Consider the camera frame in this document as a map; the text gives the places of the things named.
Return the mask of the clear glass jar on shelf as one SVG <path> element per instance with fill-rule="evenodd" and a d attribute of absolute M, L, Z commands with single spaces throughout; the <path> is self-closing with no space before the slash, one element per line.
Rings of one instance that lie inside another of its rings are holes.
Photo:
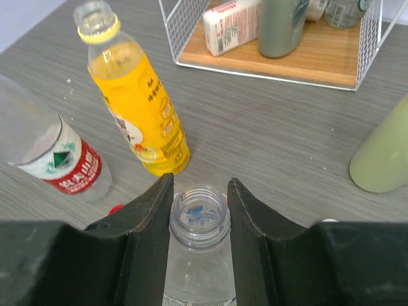
<path fill-rule="evenodd" d="M 331 0 L 325 9 L 326 22 L 335 28 L 354 27 L 370 8 L 372 0 Z"/>

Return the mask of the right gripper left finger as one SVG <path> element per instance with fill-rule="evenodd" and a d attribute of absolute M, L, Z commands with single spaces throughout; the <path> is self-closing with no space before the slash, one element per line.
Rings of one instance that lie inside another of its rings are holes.
<path fill-rule="evenodd" d="M 2 305 L 161 305 L 174 177 L 77 229 L 61 221 L 1 223 Z"/>

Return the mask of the green squeeze bottle beige cap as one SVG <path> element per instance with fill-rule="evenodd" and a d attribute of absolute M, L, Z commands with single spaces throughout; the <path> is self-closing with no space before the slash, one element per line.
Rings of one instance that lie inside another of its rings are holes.
<path fill-rule="evenodd" d="M 357 150 L 349 174 L 361 189 L 387 193 L 407 184 L 407 96 Z"/>

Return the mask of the clear red-label water bottle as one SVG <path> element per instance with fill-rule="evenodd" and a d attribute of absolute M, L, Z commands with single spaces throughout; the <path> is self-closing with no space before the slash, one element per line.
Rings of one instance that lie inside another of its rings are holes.
<path fill-rule="evenodd" d="M 59 192 L 83 201 L 105 197 L 112 184 L 103 158 L 55 111 L 1 77 L 1 158 Z"/>

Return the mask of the white red small box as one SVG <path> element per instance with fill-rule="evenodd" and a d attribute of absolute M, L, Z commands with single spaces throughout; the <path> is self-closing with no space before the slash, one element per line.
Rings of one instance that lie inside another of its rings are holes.
<path fill-rule="evenodd" d="M 255 40 L 259 34 L 261 1 L 228 1 L 202 15 L 205 43 L 212 56 Z"/>

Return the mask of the clear plastic cup on shelf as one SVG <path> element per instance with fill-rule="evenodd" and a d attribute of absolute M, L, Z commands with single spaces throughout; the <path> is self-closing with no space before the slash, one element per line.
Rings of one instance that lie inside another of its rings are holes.
<path fill-rule="evenodd" d="M 323 13 L 328 4 L 328 0 L 310 0 L 305 20 L 308 22 L 317 22 L 323 16 Z"/>

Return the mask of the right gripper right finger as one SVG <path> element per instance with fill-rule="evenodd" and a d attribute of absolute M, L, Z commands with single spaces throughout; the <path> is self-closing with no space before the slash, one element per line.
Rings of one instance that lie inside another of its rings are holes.
<path fill-rule="evenodd" d="M 228 184 L 239 305 L 406 305 L 407 225 L 316 222 L 305 228 Z"/>

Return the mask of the grey green bottle on shelf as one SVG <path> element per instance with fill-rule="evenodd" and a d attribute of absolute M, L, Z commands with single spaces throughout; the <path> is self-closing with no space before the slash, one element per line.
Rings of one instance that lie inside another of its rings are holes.
<path fill-rule="evenodd" d="M 303 35 L 308 0 L 262 0 L 258 50 L 267 58 L 290 54 Z"/>

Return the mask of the red bottle cap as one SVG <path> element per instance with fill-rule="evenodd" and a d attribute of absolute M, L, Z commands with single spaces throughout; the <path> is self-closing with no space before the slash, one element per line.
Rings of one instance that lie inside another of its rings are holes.
<path fill-rule="evenodd" d="M 119 211 L 120 209 L 122 209 L 124 207 L 124 205 L 116 205 L 114 206 L 110 211 L 109 211 L 109 215 L 110 214 L 114 214 L 115 212 Z"/>

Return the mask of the yellow honey pomelo drink bottle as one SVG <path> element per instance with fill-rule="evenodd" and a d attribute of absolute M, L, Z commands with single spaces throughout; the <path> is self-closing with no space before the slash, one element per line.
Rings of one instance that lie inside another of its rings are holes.
<path fill-rule="evenodd" d="M 186 135 L 147 54 L 106 1 L 77 6 L 73 18 L 88 46 L 89 74 L 130 149 L 155 176 L 180 173 L 191 156 Z"/>

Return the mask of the clear blue-label water bottle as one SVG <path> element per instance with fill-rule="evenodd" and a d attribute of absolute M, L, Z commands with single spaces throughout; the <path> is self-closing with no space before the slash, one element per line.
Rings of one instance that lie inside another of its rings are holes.
<path fill-rule="evenodd" d="M 208 184 L 175 193 L 163 305 L 236 305 L 227 196 Z"/>

